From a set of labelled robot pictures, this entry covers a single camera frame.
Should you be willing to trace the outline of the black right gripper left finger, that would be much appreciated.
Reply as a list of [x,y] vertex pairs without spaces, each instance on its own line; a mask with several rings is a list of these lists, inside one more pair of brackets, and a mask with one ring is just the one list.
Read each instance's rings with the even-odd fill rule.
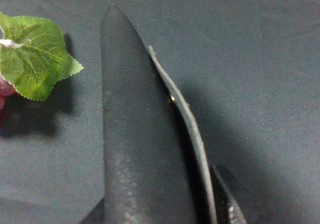
[[83,223],[216,223],[204,144],[178,88],[117,6],[100,33],[105,190]]

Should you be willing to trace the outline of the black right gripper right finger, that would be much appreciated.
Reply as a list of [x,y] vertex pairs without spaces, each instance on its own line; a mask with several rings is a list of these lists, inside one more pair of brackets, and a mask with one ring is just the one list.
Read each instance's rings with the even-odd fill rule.
[[243,212],[215,166],[210,167],[217,223],[245,224]]

